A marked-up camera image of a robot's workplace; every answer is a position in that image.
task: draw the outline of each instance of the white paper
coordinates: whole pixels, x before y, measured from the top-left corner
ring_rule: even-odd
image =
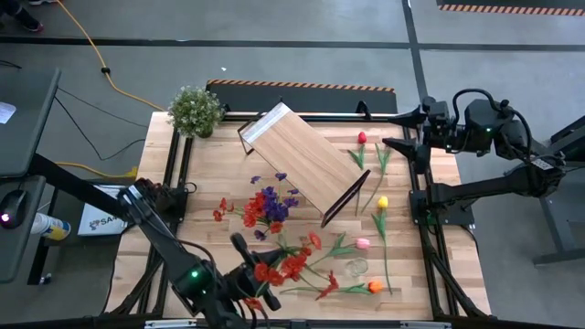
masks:
[[[16,106],[0,101],[0,123],[7,123],[15,112]]]
[[[109,196],[116,198],[118,192],[124,186],[96,187]],[[120,234],[126,228],[126,226],[128,226],[128,223],[125,221],[103,212],[94,206],[86,204],[85,208],[83,208],[83,214],[81,215],[78,235],[97,236]]]

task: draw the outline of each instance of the black stand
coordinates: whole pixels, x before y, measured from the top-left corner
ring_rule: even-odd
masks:
[[[33,155],[33,159],[28,167],[28,173],[31,175],[41,175],[47,179],[47,183],[56,189],[75,196],[80,201],[114,215],[117,218],[122,217],[122,209],[113,197],[108,196],[92,184],[61,168],[42,155]]]

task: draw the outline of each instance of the computer mouse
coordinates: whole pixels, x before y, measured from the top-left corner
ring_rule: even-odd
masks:
[[[0,201],[0,226],[17,228],[25,220],[27,191],[14,190]]]

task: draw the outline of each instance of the wooden table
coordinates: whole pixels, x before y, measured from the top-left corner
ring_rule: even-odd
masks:
[[[364,205],[373,191],[380,169],[376,158],[374,143],[382,145],[383,137],[402,138],[402,130],[398,126],[387,123],[311,123],[311,125],[331,142],[340,153],[356,150],[357,134],[365,132],[368,139],[366,145],[365,168],[372,170],[361,191],[360,204]],[[219,205],[222,197],[234,201],[242,207],[256,191],[257,186],[250,184],[254,175],[268,177],[264,184],[277,184],[275,171],[258,154],[244,154],[237,134],[241,123],[222,123],[213,135],[206,139],[193,142],[191,161],[187,181],[197,184],[198,190],[191,195],[187,204],[185,221],[179,227],[181,239],[192,240],[208,248],[214,255],[218,268],[227,272],[238,266],[242,259],[231,247],[229,235],[240,232],[248,241],[250,249],[268,250],[273,245],[269,241],[259,242],[253,237],[253,229],[245,228],[242,219],[236,215],[226,215],[222,222],[213,220],[212,212]],[[151,120],[138,176],[147,177],[154,182],[163,180],[166,158],[172,135],[172,127],[166,123],[165,113],[154,113]],[[179,145],[178,154],[184,141]],[[178,166],[176,164],[176,183]],[[431,168],[436,182],[456,185],[460,183],[457,164],[453,155],[441,150],[433,150]],[[270,318],[289,319],[368,319],[368,320],[425,320],[431,319],[431,307],[427,280],[420,248],[418,229],[410,218],[407,194],[410,190],[410,178],[406,159],[398,152],[392,152],[386,177],[374,200],[387,196],[389,200],[387,240],[388,240],[388,271],[393,295],[383,291],[376,295],[331,294],[322,300],[315,301],[313,292],[294,292],[280,295],[279,291],[303,286],[302,282],[287,281],[284,286],[272,288],[279,297],[282,308],[278,312],[269,312]],[[356,238],[370,239],[372,246],[360,250],[351,257],[327,259],[316,265],[322,273],[333,270],[341,286],[379,280],[384,282],[383,243],[378,237],[376,227],[370,213],[376,209],[372,202],[363,216],[356,217],[355,201],[347,206],[321,230],[319,228],[319,211],[306,202],[301,196],[301,205],[291,211],[285,223],[285,236],[290,243],[298,241],[298,237],[306,235],[309,230],[317,232],[324,243],[324,250],[314,253],[309,261],[320,258],[335,239],[346,232],[346,242]],[[452,274],[465,289],[469,297],[484,312],[490,313],[485,293],[484,279],[477,256],[477,250],[468,233],[459,227],[444,227]],[[122,237],[122,242],[115,262],[115,273],[112,280],[112,292],[106,310],[115,308],[136,284],[142,273],[150,244],[138,229],[134,228]],[[194,249],[189,249],[205,256]],[[346,263],[358,257],[367,259],[368,271],[365,275],[352,278],[346,273]],[[326,282],[307,274],[309,281],[319,286]],[[437,273],[441,305],[447,310],[447,301],[442,279]],[[183,305],[172,292],[168,292],[165,304],[165,317],[190,317]]]

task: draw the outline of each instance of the potted plant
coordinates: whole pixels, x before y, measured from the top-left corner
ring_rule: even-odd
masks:
[[[190,86],[181,87],[168,108],[169,122],[186,137],[208,138],[223,114],[216,94]]]

